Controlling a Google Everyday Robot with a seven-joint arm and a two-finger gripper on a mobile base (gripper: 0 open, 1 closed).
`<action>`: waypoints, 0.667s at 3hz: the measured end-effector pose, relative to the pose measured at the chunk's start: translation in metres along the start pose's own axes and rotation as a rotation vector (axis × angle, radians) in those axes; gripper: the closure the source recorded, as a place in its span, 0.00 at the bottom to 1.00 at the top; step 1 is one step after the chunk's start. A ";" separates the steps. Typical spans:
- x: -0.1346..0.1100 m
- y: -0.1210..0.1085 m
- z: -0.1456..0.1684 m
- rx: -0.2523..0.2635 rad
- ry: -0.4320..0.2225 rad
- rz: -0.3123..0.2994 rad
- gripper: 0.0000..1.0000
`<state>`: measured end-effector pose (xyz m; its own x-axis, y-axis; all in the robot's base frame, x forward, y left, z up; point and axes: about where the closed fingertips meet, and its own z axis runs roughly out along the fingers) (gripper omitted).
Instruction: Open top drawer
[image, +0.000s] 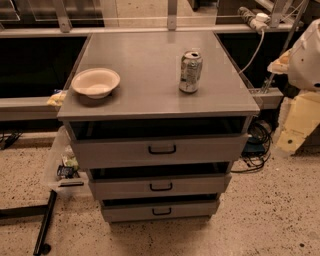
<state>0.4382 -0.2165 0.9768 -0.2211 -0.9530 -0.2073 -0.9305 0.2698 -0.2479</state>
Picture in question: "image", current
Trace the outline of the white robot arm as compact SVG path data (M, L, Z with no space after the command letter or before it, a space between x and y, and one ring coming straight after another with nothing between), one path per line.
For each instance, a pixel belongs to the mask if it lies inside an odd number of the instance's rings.
M284 98L275 132L275 147L294 154L320 124L320 19L314 20L294 45L271 62L272 74L286 74L300 92Z

